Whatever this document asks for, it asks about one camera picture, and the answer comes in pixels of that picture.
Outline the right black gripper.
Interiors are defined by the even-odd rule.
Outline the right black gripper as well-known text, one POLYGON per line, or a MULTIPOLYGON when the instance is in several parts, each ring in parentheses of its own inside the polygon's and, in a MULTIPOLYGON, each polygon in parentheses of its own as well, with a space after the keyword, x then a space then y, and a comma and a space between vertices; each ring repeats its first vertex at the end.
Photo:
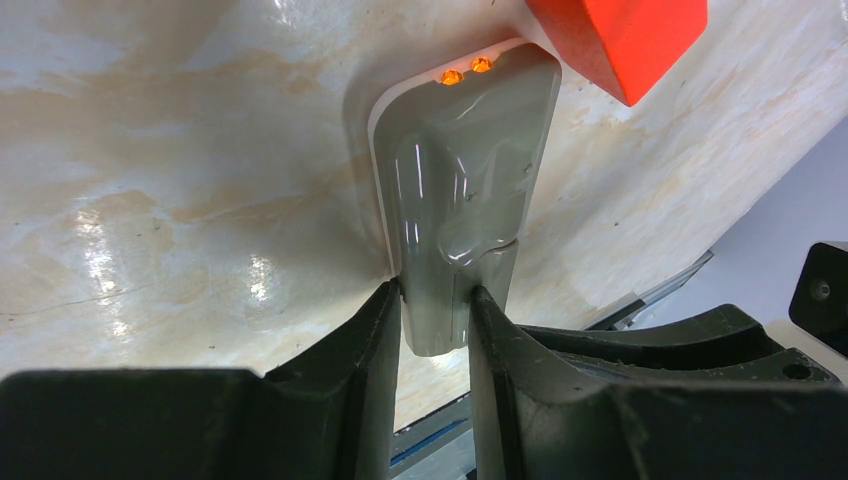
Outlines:
MULTIPOLYGON (((790 320, 821 342, 847 341, 847 242, 815 243, 790 306, 790 320)), ((762 324, 724 304, 675 323, 628 331, 522 330, 584 372, 661 381, 826 383, 838 377, 762 324)))

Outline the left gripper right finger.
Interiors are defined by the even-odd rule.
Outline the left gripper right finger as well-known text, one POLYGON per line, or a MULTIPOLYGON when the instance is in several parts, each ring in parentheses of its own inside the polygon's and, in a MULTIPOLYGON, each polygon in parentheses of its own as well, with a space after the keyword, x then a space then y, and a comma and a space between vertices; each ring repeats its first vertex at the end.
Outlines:
MULTIPOLYGON (((483 287, 474 290, 506 314, 483 287)), ((847 389, 826 383, 627 379, 611 389, 628 448, 602 466, 507 479, 843 479, 847 389)))

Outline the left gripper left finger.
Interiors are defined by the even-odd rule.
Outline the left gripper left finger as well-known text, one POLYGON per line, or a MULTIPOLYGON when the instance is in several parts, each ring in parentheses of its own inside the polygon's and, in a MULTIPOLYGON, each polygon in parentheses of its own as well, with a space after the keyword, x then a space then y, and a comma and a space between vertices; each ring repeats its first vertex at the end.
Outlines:
POLYGON ((265 374, 23 371, 1 383, 5 479, 384 479, 400 286, 265 374))

